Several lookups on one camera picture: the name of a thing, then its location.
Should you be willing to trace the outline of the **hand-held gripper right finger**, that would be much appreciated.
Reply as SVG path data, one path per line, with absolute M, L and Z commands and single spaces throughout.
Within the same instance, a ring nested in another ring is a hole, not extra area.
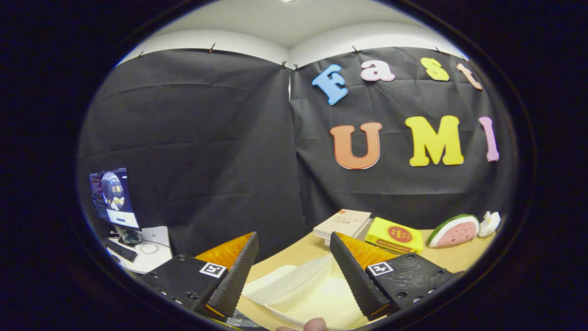
M 417 253 L 396 256 L 337 231 L 330 235 L 330 252 L 369 321 L 429 301 L 464 273 L 452 273 Z

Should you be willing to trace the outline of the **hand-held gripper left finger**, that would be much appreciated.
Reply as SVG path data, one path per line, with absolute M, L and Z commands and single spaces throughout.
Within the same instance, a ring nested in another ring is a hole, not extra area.
M 225 322 L 237 308 L 258 251 L 258 233 L 252 231 L 195 257 L 177 254 L 140 281 L 187 310 Z

